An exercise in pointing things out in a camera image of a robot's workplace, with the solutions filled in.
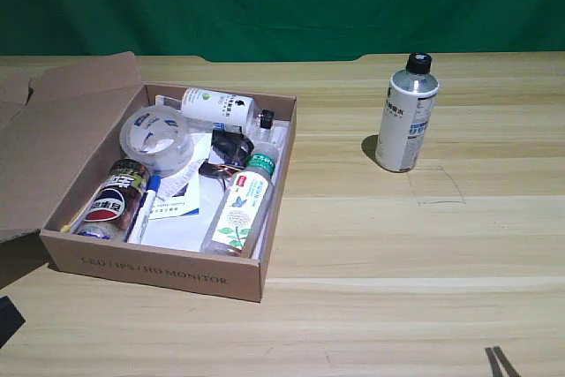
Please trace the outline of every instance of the black bottle cap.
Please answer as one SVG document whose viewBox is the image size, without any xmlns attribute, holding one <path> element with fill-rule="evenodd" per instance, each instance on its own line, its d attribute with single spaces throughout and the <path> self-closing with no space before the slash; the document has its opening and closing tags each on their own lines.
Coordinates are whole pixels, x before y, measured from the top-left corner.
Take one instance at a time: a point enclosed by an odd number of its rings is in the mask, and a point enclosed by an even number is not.
<svg viewBox="0 0 565 377">
<path fill-rule="evenodd" d="M 275 113 L 272 110 L 264 109 L 261 111 L 259 127 L 266 128 L 268 130 L 273 126 L 273 120 L 275 119 Z"/>
<path fill-rule="evenodd" d="M 432 67 L 432 57 L 427 53 L 412 53 L 406 63 L 406 71 L 412 74 L 427 74 Z"/>
</svg>

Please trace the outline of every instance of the red label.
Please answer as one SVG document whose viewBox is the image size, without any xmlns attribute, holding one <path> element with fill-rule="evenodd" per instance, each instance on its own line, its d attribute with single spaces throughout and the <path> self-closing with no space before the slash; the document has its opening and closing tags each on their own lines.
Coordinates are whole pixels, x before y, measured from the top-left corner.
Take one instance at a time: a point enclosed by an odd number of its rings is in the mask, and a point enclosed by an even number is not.
<svg viewBox="0 0 565 377">
<path fill-rule="evenodd" d="M 246 176 L 239 176 L 239 178 L 237 179 L 236 185 L 238 185 L 239 187 L 243 187 L 246 179 L 247 179 Z"/>
</svg>

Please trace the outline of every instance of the wood grain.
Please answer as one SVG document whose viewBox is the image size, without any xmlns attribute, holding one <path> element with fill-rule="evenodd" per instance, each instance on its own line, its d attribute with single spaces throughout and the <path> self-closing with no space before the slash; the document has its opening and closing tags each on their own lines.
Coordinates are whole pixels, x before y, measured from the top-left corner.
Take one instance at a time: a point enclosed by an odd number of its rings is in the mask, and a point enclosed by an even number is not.
<svg viewBox="0 0 565 377">
<path fill-rule="evenodd" d="M 3 293 L 27 323 L 0 375 L 490 376 L 497 345 L 523 377 L 565 375 L 565 53 L 433 58 L 441 91 L 418 166 L 392 174 L 370 153 L 404 55 L 141 57 L 145 80 L 298 96 L 264 300 L 8 260 Z M 1 57 L 0 79 L 77 59 Z M 18 245 L 28 265 L 33 244 Z"/>
</svg>

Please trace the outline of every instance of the spray can label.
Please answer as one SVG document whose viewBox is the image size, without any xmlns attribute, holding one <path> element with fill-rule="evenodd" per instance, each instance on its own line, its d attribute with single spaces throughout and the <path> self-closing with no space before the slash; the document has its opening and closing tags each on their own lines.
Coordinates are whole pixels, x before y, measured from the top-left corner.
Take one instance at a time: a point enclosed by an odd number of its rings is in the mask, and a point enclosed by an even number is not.
<svg viewBox="0 0 565 377">
<path fill-rule="evenodd" d="M 185 117 L 214 123 L 215 130 L 245 132 L 253 104 L 251 97 L 191 87 L 183 96 L 181 111 Z"/>
<path fill-rule="evenodd" d="M 404 172 L 416 164 L 438 89 L 423 94 L 392 81 L 380 123 L 376 160 L 386 170 Z"/>
</svg>

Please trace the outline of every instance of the green backdrop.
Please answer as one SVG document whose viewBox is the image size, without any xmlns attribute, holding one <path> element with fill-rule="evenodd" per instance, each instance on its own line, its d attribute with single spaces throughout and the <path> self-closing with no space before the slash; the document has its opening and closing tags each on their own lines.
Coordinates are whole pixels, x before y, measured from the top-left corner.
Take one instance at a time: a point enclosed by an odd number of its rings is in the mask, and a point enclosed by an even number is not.
<svg viewBox="0 0 565 377">
<path fill-rule="evenodd" d="M 565 50 L 565 0 L 0 0 L 0 55 Z"/>
</svg>

